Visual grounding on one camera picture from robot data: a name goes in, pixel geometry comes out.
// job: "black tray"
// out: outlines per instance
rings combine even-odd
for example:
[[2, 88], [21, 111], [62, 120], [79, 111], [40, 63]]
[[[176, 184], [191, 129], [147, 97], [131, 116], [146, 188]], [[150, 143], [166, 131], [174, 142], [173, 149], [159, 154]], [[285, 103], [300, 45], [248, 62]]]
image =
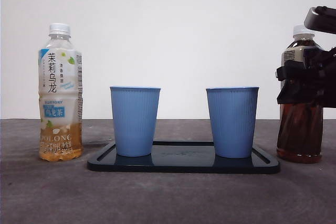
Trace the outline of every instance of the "black tray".
[[280, 164], [256, 146], [253, 146], [251, 157], [224, 158], [215, 154], [213, 142], [154, 141], [150, 155], [124, 157], [117, 155], [113, 141], [88, 160], [88, 169], [100, 172], [274, 174], [280, 171]]

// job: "dark tea bottle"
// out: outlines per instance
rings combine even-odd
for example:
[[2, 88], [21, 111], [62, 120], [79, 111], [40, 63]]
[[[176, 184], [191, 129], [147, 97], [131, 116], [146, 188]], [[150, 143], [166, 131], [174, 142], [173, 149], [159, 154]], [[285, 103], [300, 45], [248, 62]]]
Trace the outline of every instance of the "dark tea bottle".
[[[314, 31], [304, 25], [294, 27], [294, 42], [282, 54], [282, 65], [287, 60], [304, 63], [305, 50], [322, 50], [313, 40]], [[280, 158], [298, 163], [316, 163], [321, 159], [323, 107], [316, 103], [292, 103], [280, 106], [280, 129], [277, 154]]]

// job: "blue cup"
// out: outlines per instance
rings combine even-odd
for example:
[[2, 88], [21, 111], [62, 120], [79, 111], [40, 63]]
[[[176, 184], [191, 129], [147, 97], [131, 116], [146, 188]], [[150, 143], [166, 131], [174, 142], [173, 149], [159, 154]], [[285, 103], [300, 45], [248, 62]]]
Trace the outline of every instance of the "blue cup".
[[251, 156], [258, 87], [206, 89], [215, 152], [218, 156]]
[[110, 87], [117, 154], [151, 153], [160, 88]]

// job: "tray rim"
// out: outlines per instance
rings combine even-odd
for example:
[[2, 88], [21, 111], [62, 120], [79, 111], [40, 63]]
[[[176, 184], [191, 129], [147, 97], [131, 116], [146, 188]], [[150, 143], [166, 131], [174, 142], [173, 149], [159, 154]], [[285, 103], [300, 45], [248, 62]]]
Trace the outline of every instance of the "tray rim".
[[[213, 146], [211, 141], [179, 141], [169, 140], [153, 141], [153, 145], [167, 146]], [[146, 165], [112, 165], [101, 163], [98, 159], [108, 155], [107, 151], [115, 148], [115, 140], [95, 152], [87, 160], [87, 169], [95, 172], [146, 172], [146, 173], [208, 173], [208, 174], [276, 174], [280, 172], [280, 162], [257, 145], [253, 144], [253, 152], [260, 158], [269, 161], [266, 166], [255, 166], [254, 168], [235, 167], [214, 167], [214, 166], [146, 166]]]

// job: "white wall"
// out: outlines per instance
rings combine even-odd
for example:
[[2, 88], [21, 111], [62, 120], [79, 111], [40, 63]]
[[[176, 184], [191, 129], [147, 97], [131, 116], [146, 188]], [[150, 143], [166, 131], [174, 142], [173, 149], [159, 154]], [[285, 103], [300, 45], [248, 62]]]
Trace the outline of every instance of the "white wall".
[[[2, 0], [1, 116], [39, 118], [37, 51], [52, 22], [83, 54], [85, 119], [111, 118], [111, 85], [162, 88], [158, 118], [208, 118], [205, 88], [260, 86], [257, 117], [279, 118], [275, 70], [292, 27], [335, 0]], [[334, 35], [317, 34], [325, 49]], [[325, 118], [336, 118], [326, 110]]]

